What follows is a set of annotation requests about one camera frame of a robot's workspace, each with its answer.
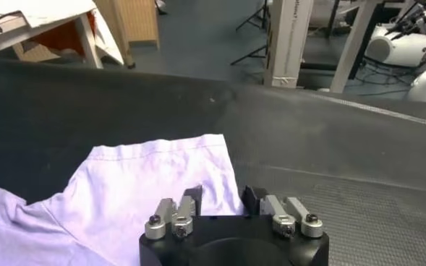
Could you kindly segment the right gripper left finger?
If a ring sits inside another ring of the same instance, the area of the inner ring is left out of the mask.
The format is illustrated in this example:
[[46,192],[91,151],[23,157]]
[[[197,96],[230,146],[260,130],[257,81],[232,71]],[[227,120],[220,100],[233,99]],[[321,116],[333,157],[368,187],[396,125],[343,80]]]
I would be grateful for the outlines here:
[[193,218],[201,213],[203,187],[186,189],[179,204],[172,198],[163,198],[156,211],[145,223],[145,237],[159,240],[166,236],[168,228],[177,239],[184,239],[193,232]]

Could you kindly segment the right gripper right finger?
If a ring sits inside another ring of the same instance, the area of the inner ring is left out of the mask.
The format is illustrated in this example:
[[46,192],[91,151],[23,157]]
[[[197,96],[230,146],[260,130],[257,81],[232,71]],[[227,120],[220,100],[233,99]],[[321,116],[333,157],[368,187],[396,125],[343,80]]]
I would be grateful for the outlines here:
[[267,215],[272,219],[273,231],[285,238],[299,232],[308,238],[323,235],[323,222],[311,213],[296,197],[279,199],[264,188],[246,186],[241,200],[249,215]]

